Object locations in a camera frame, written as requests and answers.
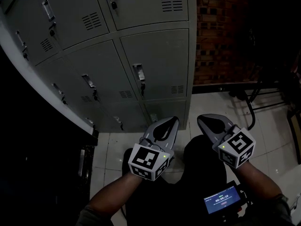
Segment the white curved edge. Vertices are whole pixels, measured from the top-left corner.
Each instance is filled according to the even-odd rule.
[[[23,58],[16,43],[11,37],[6,24],[5,15],[0,8],[0,45],[2,46],[11,63],[23,76],[23,78],[58,112],[71,120],[74,124],[92,135],[93,128],[75,114],[68,106],[64,105],[61,100],[46,86],[46,84],[35,73],[30,64]]]

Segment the black baseboard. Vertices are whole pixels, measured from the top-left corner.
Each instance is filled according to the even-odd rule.
[[[269,89],[269,88],[278,88],[279,83],[233,83],[233,84],[212,84],[212,85],[200,85],[193,86],[193,94],[202,94],[202,93],[212,93],[212,92],[222,92],[222,91],[232,91],[237,89],[247,90],[247,89]]]

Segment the dark sleeve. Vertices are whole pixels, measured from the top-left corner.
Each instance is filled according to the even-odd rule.
[[[253,222],[256,225],[293,225],[286,201],[287,198],[280,194],[273,199],[256,202],[246,209],[241,225],[244,222]]]
[[[100,216],[87,205],[80,212],[76,226],[113,226],[113,223],[110,218]]]

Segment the black pants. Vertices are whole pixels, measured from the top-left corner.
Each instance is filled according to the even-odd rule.
[[[176,184],[162,177],[154,182],[144,180],[126,202],[127,225],[187,225],[198,223],[201,216],[206,219],[204,198],[227,184],[224,164],[211,146],[204,135],[188,143],[184,173]],[[123,175],[130,171],[127,162],[131,152],[128,149],[124,154]]]

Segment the person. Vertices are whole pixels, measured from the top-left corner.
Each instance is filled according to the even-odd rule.
[[[214,218],[206,213],[204,198],[221,191],[227,184],[227,174],[211,145],[204,135],[187,144],[184,173],[176,184],[169,184],[162,177],[153,182],[132,174],[127,163],[132,149],[128,149],[124,154],[123,176],[91,199],[76,225],[111,226],[111,217],[124,204],[128,226],[212,223]],[[248,161],[232,170],[253,204],[243,217],[234,217],[227,225],[293,225],[286,198],[272,179]]]

